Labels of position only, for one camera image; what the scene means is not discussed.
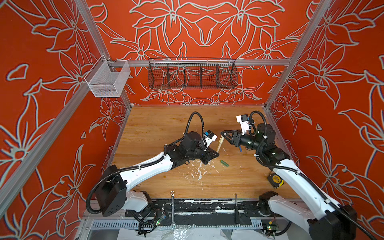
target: green marker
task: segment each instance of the green marker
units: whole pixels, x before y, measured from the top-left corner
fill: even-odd
[[[226,162],[224,162],[223,160],[220,160],[220,162],[221,162],[224,166],[229,167],[229,164],[226,163]]]

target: white wire basket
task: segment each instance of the white wire basket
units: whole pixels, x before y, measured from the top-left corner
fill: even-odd
[[[121,68],[110,67],[111,62],[113,61],[107,61],[104,56],[101,56],[85,77],[85,81],[95,97],[119,97],[124,89],[131,73],[128,62],[119,61],[124,62]]]

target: metal tool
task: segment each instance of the metal tool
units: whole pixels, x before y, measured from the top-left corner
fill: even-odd
[[[174,197],[175,197],[175,192],[174,191],[171,191],[170,192],[170,196],[172,198],[172,223],[171,223],[171,227],[172,228],[175,228],[176,227],[176,224],[175,224],[175,202],[174,202]]]
[[[235,194],[235,223],[240,223],[239,207],[237,206],[237,194]]]

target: wire mesh basket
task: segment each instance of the wire mesh basket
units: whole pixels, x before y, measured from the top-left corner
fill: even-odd
[[[151,89],[234,89],[234,59],[151,58],[148,67]]]
[[[107,61],[104,56],[101,56],[85,77],[85,81],[95,97],[119,97],[124,89],[131,73],[128,62],[118,61],[123,63],[121,68],[110,66],[112,62],[115,61]]]

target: tape measure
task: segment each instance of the tape measure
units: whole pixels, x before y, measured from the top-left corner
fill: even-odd
[[[281,185],[284,184],[284,180],[279,176],[277,175],[276,173],[271,173],[268,177],[267,177],[268,181],[271,183],[271,185],[276,189],[278,187],[280,187]]]

